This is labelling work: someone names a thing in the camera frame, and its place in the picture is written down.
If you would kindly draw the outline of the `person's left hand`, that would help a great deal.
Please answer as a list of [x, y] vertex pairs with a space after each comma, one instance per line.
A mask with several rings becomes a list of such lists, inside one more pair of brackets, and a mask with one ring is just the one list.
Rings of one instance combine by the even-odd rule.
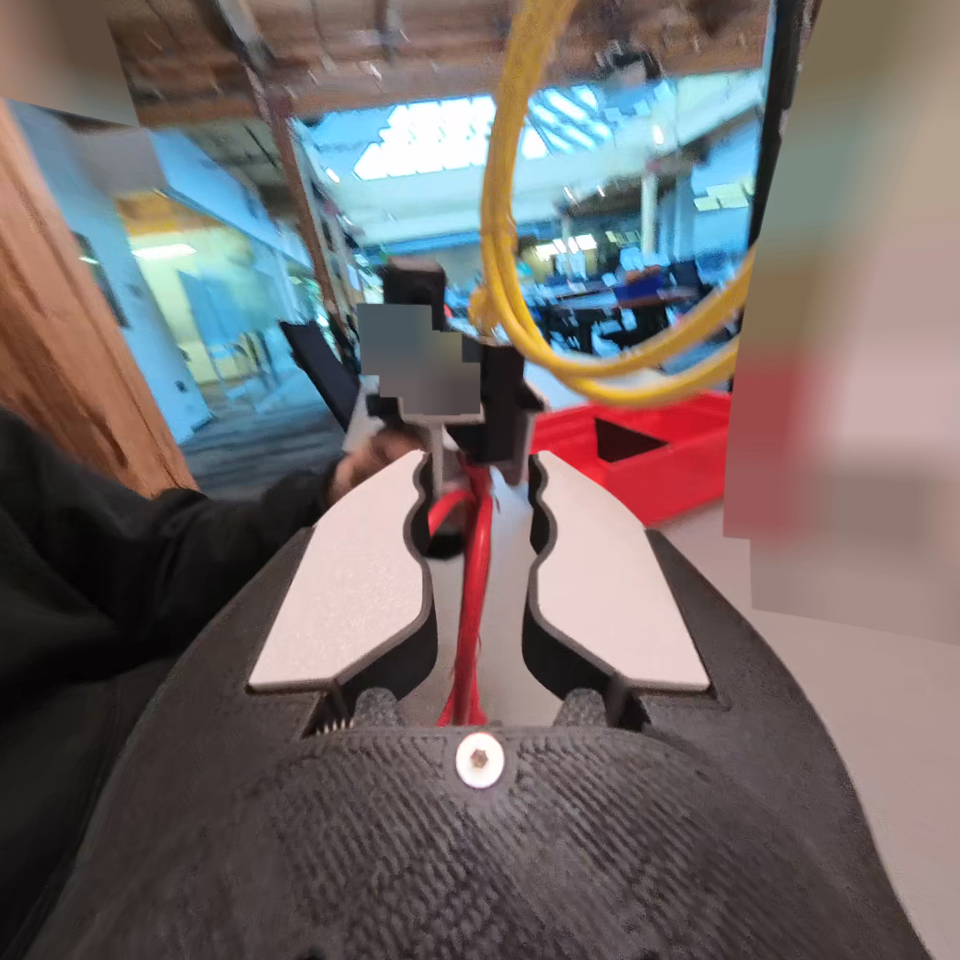
[[345, 453], [334, 468], [327, 486], [327, 501], [333, 505], [361, 484], [408, 453], [421, 451], [420, 436], [406, 429], [384, 427]]

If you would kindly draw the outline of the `black framed picture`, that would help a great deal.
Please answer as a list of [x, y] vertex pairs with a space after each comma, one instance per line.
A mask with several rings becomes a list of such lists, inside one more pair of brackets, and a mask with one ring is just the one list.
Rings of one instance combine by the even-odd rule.
[[126, 313], [124, 312], [123, 307], [116, 298], [114, 287], [104, 270], [101, 258], [94, 250], [89, 238], [86, 235], [74, 231], [73, 236], [78, 245], [79, 259], [90, 271], [93, 282], [100, 290], [116, 324], [121, 329], [128, 329], [130, 327], [130, 322], [126, 316]]

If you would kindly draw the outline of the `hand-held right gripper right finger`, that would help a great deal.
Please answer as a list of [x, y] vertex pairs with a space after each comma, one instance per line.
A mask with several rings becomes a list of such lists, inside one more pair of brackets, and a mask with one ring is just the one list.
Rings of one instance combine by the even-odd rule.
[[643, 523], [556, 454], [529, 460], [523, 661], [559, 699], [706, 694], [711, 681]]

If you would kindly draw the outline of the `black bin divider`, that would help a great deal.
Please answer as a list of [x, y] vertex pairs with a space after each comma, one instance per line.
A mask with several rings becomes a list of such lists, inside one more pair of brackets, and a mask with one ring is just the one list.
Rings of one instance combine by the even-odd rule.
[[662, 438], [601, 417], [594, 419], [594, 431], [596, 456], [607, 464], [632, 460], [667, 446]]

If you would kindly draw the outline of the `black office chair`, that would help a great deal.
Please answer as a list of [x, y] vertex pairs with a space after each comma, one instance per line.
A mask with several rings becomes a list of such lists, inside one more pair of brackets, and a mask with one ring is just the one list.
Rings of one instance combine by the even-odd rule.
[[315, 321], [282, 320], [279, 328], [289, 344], [295, 365], [306, 374], [343, 431], [348, 431], [361, 391], [358, 375], [339, 359]]

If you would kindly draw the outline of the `person's left forearm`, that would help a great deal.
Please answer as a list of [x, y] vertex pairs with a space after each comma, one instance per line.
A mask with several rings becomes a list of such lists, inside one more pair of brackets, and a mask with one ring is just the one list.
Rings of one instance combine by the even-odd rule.
[[149, 498], [2, 409], [2, 958], [29, 951], [176, 658], [329, 509], [341, 460], [249, 501]]

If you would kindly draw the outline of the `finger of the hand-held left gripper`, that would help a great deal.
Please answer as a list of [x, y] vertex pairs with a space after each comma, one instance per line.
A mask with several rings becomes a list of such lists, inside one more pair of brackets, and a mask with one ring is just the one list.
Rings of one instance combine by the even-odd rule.
[[367, 407], [356, 407], [351, 415], [343, 438], [343, 453], [360, 450], [366, 442], [380, 432], [386, 423], [379, 416], [369, 414]]

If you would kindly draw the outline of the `wooden pillar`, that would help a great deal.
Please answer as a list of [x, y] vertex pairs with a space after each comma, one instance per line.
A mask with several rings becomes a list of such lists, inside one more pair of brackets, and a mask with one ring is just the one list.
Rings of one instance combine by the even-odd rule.
[[197, 489], [6, 102], [1, 400], [74, 461], [144, 496]]

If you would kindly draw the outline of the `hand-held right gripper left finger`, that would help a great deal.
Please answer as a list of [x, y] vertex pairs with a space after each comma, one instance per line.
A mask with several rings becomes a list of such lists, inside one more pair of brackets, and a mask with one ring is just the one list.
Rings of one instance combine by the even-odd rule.
[[316, 524], [248, 677], [255, 693], [366, 689], [402, 700], [430, 675], [439, 640], [426, 561], [429, 456], [383, 467]]

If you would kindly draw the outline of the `red plastic bin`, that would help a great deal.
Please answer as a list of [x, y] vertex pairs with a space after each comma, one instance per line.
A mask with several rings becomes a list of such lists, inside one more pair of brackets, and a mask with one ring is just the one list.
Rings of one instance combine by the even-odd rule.
[[[731, 397], [707, 391], [655, 409], [596, 403], [540, 414], [533, 453], [549, 451], [656, 526], [723, 498]], [[594, 420], [628, 426], [667, 445], [624, 462], [596, 456]]]

